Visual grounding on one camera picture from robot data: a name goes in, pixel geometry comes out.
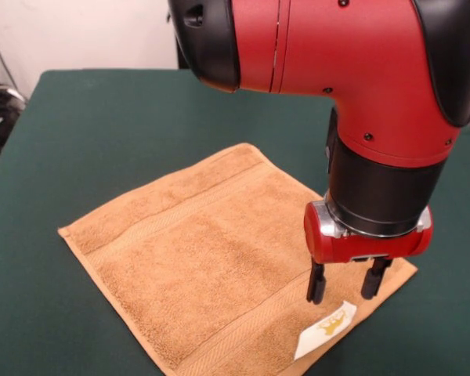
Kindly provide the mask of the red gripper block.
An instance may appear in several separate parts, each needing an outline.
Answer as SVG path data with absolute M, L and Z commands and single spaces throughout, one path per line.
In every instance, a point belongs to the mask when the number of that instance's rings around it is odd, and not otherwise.
M 353 233 L 335 222 L 324 201 L 312 201 L 305 207 L 304 230 L 306 244 L 313 258 L 306 300 L 319 305 L 326 287 L 324 264 L 319 263 L 347 263 L 375 258 L 361 288 L 361 296 L 371 300 L 378 294 L 392 259 L 420 255 L 427 250 L 432 239 L 433 221 L 430 209 L 425 208 L 416 228 L 411 232 L 401 237 L 367 237 Z

